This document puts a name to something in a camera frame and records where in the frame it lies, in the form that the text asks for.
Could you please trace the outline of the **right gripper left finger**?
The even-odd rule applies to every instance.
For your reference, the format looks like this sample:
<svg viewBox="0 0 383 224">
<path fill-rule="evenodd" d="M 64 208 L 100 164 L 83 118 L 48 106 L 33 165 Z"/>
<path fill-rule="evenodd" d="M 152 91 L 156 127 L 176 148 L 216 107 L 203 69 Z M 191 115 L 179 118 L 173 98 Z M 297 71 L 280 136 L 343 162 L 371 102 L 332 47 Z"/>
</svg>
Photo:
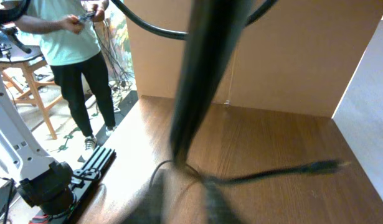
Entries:
<svg viewBox="0 0 383 224">
<path fill-rule="evenodd" d="M 132 223 L 240 223 L 221 189 L 211 180 L 184 183 L 159 170 L 151 176 L 146 192 L 122 219 Z"/>
</svg>

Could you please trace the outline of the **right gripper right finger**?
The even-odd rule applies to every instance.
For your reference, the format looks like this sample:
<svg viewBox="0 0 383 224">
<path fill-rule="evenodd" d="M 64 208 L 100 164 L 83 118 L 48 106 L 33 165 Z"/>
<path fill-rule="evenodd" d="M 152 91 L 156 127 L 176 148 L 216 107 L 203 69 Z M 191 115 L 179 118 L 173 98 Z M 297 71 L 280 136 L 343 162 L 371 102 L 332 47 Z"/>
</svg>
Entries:
<svg viewBox="0 0 383 224">
<path fill-rule="evenodd" d="M 207 0 L 192 7 L 169 138 L 177 167 L 187 161 L 252 6 L 251 0 Z"/>
</svg>

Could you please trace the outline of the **black usb cable long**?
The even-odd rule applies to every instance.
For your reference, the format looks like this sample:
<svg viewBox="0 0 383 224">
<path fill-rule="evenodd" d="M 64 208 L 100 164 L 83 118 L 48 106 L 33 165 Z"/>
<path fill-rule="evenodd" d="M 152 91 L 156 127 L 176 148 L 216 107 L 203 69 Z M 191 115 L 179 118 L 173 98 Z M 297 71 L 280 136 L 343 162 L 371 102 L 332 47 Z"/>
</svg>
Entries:
<svg viewBox="0 0 383 224">
<path fill-rule="evenodd" d="M 240 185 L 247 182 L 258 181 L 262 179 L 271 178 L 279 175 L 291 175 L 291 174 L 306 174 L 306 175 L 324 175 L 333 174 L 339 172 L 341 169 L 351 165 L 349 161 L 342 161 L 339 159 L 330 159 L 323 161 L 316 161 L 308 164 L 302 164 L 293 167 L 282 167 L 272 170 L 266 170 L 253 174 L 242 175 L 238 177 L 220 178 L 212 175 L 205 175 L 199 173 L 189 164 L 183 162 L 179 167 L 180 171 L 191 175 L 198 181 L 202 182 L 207 191 L 207 197 L 211 197 L 213 201 L 214 197 L 219 197 L 220 192 L 216 189 L 216 185 Z"/>
</svg>

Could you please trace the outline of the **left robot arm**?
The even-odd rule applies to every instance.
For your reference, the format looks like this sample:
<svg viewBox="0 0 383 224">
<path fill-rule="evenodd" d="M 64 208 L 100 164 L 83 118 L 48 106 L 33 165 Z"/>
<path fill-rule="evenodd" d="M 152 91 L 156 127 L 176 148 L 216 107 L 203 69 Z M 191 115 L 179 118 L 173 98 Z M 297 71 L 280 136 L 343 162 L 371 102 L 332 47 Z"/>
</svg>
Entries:
<svg viewBox="0 0 383 224">
<path fill-rule="evenodd" d="M 73 211 L 77 196 L 69 185 L 73 170 L 55 160 L 32 135 L 7 95 L 0 72 L 0 167 L 30 207 L 50 217 Z"/>
</svg>

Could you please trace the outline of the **person in green shirt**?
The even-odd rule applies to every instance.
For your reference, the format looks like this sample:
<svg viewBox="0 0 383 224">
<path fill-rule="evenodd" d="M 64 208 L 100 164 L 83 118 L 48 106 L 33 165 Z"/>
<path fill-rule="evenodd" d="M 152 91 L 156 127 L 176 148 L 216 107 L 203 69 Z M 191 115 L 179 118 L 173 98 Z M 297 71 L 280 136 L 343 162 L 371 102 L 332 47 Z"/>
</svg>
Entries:
<svg viewBox="0 0 383 224">
<path fill-rule="evenodd" d="M 93 29 L 93 23 L 105 19 L 109 3 L 109 0 L 93 1 L 90 11 L 94 16 L 82 22 L 79 17 L 88 11 L 81 1 L 32 0 L 27 12 L 15 21 L 21 31 L 38 38 L 41 52 L 54 74 L 54 82 L 60 87 L 70 114 L 85 138 L 84 158 L 97 147 L 85 106 L 84 80 L 96 98 L 106 135 L 110 136 L 116 128 L 108 69 Z"/>
</svg>

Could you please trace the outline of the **wooden stool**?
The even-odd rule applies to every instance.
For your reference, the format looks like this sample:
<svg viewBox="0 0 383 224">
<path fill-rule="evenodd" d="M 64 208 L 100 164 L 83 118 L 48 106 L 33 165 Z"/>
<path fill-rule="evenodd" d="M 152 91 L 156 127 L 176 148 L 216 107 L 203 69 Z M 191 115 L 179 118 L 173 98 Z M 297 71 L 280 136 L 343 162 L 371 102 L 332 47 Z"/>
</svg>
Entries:
<svg viewBox="0 0 383 224">
<path fill-rule="evenodd" d="M 35 71 L 47 66 L 47 62 L 37 45 L 24 45 L 19 42 L 16 33 L 12 28 L 5 28 L 0 31 L 0 72 L 4 84 L 9 88 L 18 90 L 19 94 L 12 99 L 15 104 L 29 104 L 38 107 L 47 125 L 52 139 L 57 139 L 57 134 L 49 118 L 49 112 L 57 103 L 63 100 L 62 95 L 54 98 L 49 104 L 44 104 L 39 93 L 39 89 L 47 86 L 54 86 L 52 78 L 38 81 Z M 18 84 L 7 74 L 9 68 L 19 68 L 28 84 L 26 90 L 21 89 Z"/>
</svg>

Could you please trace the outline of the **black rail base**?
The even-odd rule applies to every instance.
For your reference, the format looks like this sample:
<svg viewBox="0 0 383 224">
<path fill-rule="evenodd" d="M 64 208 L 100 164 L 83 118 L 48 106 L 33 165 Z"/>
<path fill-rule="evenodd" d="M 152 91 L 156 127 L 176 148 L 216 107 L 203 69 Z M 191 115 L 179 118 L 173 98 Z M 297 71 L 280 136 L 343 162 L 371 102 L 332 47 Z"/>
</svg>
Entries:
<svg viewBox="0 0 383 224">
<path fill-rule="evenodd" d="M 37 215 L 29 220 L 29 224 L 69 223 L 115 157 L 115 150 L 98 146 L 83 166 L 73 171 L 68 186 L 57 196 L 43 203 Z"/>
</svg>

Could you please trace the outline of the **cardboard panel wall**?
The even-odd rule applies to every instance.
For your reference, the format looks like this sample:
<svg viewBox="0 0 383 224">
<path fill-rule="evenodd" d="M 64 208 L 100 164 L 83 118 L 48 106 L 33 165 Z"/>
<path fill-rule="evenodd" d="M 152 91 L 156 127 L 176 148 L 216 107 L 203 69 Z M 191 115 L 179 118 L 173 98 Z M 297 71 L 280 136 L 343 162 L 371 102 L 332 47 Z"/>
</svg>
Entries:
<svg viewBox="0 0 383 224">
<path fill-rule="evenodd" d="M 186 31 L 193 1 L 124 1 L 146 22 Z M 383 0 L 278 1 L 242 32 L 215 102 L 331 118 L 383 15 Z M 126 18 L 141 96 L 174 98 L 184 42 Z"/>
</svg>

